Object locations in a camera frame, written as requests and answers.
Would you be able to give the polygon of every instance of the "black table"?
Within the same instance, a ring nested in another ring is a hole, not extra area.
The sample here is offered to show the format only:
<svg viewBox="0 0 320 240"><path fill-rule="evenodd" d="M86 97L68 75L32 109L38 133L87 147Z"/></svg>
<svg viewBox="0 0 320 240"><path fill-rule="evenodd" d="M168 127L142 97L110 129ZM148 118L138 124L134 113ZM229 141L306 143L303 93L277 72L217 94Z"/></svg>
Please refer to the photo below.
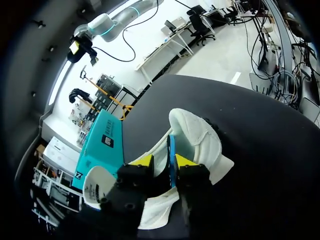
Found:
<svg viewBox="0 0 320 240"><path fill-rule="evenodd" d="M320 204L320 129L298 111L231 84L182 75L160 77L123 121L128 163L151 149L169 129L173 108L219 127L222 153L234 161L212 191L217 212L212 236L274 237L317 231ZM173 205L169 223L140 237L187 235Z"/></svg>

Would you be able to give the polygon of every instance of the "office chair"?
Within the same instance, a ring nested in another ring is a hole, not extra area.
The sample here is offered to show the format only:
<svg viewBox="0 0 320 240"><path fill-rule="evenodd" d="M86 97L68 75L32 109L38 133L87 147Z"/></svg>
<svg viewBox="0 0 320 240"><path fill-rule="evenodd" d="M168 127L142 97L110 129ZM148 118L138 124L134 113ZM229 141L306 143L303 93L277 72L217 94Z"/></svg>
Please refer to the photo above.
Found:
<svg viewBox="0 0 320 240"><path fill-rule="evenodd" d="M317 59L315 51L308 46L308 43L311 43L311 38L306 35L303 30L301 25L295 21L294 19L288 18L286 17L285 20L287 21L292 33L298 37L301 38L302 41L300 41L299 43L293 43L291 44L292 49L295 49L295 46L297 46L298 48L304 48L304 54L303 54L303 60L305 63L307 63L307 65L310 64L310 54Z"/></svg>
<svg viewBox="0 0 320 240"><path fill-rule="evenodd" d="M209 34L206 35L208 32L208 28L204 25L202 22L201 17L198 14L193 14L189 17L190 22L195 30L194 33L192 33L191 37L198 37L199 39L196 42L196 45L199 46L199 42L201 41L202 46L204 46L204 41L206 39L213 39L216 40L215 35Z"/></svg>
<svg viewBox="0 0 320 240"><path fill-rule="evenodd" d="M244 20L241 18L237 18L238 11L236 10L236 8L234 6L231 6L231 8L232 8L232 10L230 10L229 8L226 8L229 13L225 14L224 17L231 19L231 21L228 23L228 25L230 25L230 23L233 23L233 26L235 26L236 22L243 22Z"/></svg>

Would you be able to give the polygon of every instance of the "white desk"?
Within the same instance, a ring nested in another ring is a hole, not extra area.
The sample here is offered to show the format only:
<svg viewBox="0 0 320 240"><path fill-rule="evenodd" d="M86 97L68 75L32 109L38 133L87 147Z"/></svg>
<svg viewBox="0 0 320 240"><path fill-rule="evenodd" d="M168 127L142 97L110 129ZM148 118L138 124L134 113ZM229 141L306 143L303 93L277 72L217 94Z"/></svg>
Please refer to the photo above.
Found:
<svg viewBox="0 0 320 240"><path fill-rule="evenodd" d="M144 75L144 77L147 79L147 81L149 82L149 85L152 84L152 79L148 76L144 66L146 63L148 63L149 61L151 61L162 49L164 49L165 47L169 47L169 44L172 42L172 43L175 43L177 45L179 45L180 47L184 48L190 55L193 55L194 52L192 51L192 49L188 46L188 44L186 43L186 41L184 40L184 38L181 36L181 33L183 31L185 31L186 29L190 28L192 24L190 22L180 26L178 29L177 29L177 32L175 34L173 34L172 36L170 36L165 42L163 42L160 46L158 46L155 51L153 51L149 56L147 56L143 62L141 62L136 68L135 70L136 71L141 71L142 74ZM175 41L174 38L175 37L178 37L184 45L181 45L179 42Z"/></svg>
<svg viewBox="0 0 320 240"><path fill-rule="evenodd" d="M215 9L215 10L212 10L212 11L207 11L203 14L203 16L201 16L201 19L202 21L204 22L204 25L206 25L206 27L208 29L210 29L210 31L213 33L213 35L216 34L216 32L214 31L214 29L211 27L211 24L209 23L207 17L211 16L212 14L215 14L219 12L219 9Z"/></svg>
<svg viewBox="0 0 320 240"><path fill-rule="evenodd" d="M211 27L211 24L209 23L207 17L211 16L212 14L215 14L215 13L220 13L221 15L221 12L218 10L218 9L214 9L212 11L208 11L208 12L205 12L202 16L201 16L201 19L204 23L204 25L206 25L207 28L210 29L210 31L215 35L216 32L214 31L214 29ZM177 45L179 45L180 47L184 48L191 56L194 54L194 52L192 51L192 49L188 46L188 44L186 43L186 41L184 40L184 38L181 36L181 33L184 32L185 30L187 30L188 28L191 27L191 23L190 22L187 22L186 24L178 27L175 32L175 34L173 34L172 36L170 36L166 42L163 42L160 46L158 46L154 52L152 52L149 56L147 56L143 62L141 62L136 68L135 70L136 71L141 71L143 76L147 79L147 81L149 82L149 85L151 86L152 84L152 78L148 76L146 70L145 70L145 64L148 63L151 59L153 59L155 57L155 55L157 55L157 53L159 53L162 49L164 49L165 47L169 47L169 43L175 43ZM181 45L180 43L178 43L177 41L175 41L175 37L178 37L184 45ZM177 56L179 58L181 58L181 55L179 52L176 53Z"/></svg>

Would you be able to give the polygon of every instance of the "cable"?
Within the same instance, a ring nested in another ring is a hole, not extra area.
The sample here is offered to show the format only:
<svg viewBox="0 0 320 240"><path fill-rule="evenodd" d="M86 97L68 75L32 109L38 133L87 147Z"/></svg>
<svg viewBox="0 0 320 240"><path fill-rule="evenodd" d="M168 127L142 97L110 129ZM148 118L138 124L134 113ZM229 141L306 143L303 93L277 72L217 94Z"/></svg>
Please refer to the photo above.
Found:
<svg viewBox="0 0 320 240"><path fill-rule="evenodd" d="M106 51L104 51L104 50L102 50L101 48L96 47L96 46L94 46L94 47L92 47L92 48L93 48L93 49L98 49L98 50L100 50L101 52L103 52L104 54L107 54L109 57L111 57L111 58L113 58L113 59L115 59L115 60L118 60L118 61L124 62L124 63L128 63L128 62L132 62L133 60L135 60L135 58L136 58L136 52L135 52L135 50L132 48L132 46L130 46L128 43L126 43L126 44L132 49L133 54L134 54L134 57L133 57L133 59L131 59L131 60L121 60L121 59L119 59L119 58L116 58L115 56L110 55L110 54L107 53Z"/></svg>
<svg viewBox="0 0 320 240"><path fill-rule="evenodd" d="M131 61L133 61L133 60L136 58L136 52L135 52L135 50L130 46L130 44L127 42L127 40L125 39L125 31L126 31L127 29L133 27L133 26L137 26L137 25L139 25L139 24L143 24L143 23L145 23L146 21L152 19L152 18L157 14L158 10L159 10L159 0L156 0L156 11L155 11L155 13L154 13L151 17L149 17L148 19L146 19L146 20L144 20L144 21L142 21L142 22L139 22L139 23L130 25L130 26L126 27L125 29L123 29L123 31L122 31L122 38L123 38L124 42L132 49L132 51L133 51L133 53L134 53L134 57L133 57L133 59L132 59Z"/></svg>
<svg viewBox="0 0 320 240"><path fill-rule="evenodd" d="M106 51L102 50L102 49L99 48L99 47L94 46L94 47L92 47L92 48L93 48L93 49L98 49L98 50L100 50L101 52L103 52L104 54L108 55L109 57L111 57L111 58L113 58L113 59L115 59L115 60L118 60L118 61L120 61L120 62L124 62L124 63L132 62L133 60L136 59L136 51L135 51L134 48L126 41L124 33L125 33L125 31L126 31L128 28L131 28L131 27L133 27L133 26L137 26L137 25L139 25L139 24L143 24L143 23L145 23L146 21L152 19L152 18L157 14L158 9L159 9L159 0L156 0L156 11L155 11L155 13L154 13L151 17L149 17L148 19L146 19L146 20L144 20L144 21L142 21L142 22L133 24L133 25L128 26L128 27L126 27L125 29L123 29L123 31L122 31L122 38L123 38L124 42L125 42L125 43L131 48L131 50L133 51L133 58L132 58L132 59L130 59L130 60L122 60L122 59L119 59L119 58L117 58L117 57L115 57L115 56L110 55L109 53L107 53Z"/></svg>

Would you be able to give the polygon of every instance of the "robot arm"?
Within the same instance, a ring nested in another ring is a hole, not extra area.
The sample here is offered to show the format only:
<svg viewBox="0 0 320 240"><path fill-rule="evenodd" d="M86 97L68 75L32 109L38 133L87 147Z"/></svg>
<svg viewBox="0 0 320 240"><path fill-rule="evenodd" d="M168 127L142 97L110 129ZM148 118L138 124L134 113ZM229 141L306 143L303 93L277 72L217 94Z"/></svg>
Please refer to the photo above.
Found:
<svg viewBox="0 0 320 240"><path fill-rule="evenodd" d="M106 42L113 41L127 25L147 11L162 4L164 0L139 0L125 8L113 18L103 13L88 24L78 26L71 38L70 51L67 58L72 63L78 62L81 57L88 53L91 63L97 61L97 52L92 49L92 39L101 36Z"/></svg>

